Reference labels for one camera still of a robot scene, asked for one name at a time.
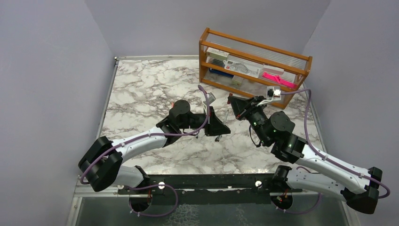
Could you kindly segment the white board marker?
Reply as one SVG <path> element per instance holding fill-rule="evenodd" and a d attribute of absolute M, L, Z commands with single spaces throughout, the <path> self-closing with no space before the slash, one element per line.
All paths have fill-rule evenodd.
<path fill-rule="evenodd" d="M 216 139 L 215 139 L 216 142 L 219 142 L 220 139 L 222 138 L 222 136 L 223 136 L 224 134 L 226 134 L 226 130 L 227 130 L 227 129 L 226 129 L 226 128 L 227 128 L 227 126 L 226 126 L 226 121 L 227 121 L 228 115 L 229 115 L 229 109 L 227 110 L 227 112 L 226 112 L 226 114 L 225 114 L 225 116 L 224 116 L 222 126 L 220 126 L 220 128 L 219 128 L 219 135 L 218 135 L 218 136 L 216 137 Z"/>

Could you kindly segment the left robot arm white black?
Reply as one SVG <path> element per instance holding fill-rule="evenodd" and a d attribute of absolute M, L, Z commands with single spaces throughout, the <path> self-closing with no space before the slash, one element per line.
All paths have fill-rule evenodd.
<path fill-rule="evenodd" d="M 195 135 L 201 129 L 211 137 L 231 132 L 212 106 L 204 113 L 192 113 L 187 101 L 178 100 L 168 116 L 146 132 L 117 140 L 109 140 L 106 136 L 97 138 L 78 163 L 83 173 L 81 183 L 89 184 L 95 192 L 111 185 L 122 185 L 143 193 L 148 187 L 145 172 L 140 167 L 122 164 L 147 151 L 171 145 L 183 136 Z"/>

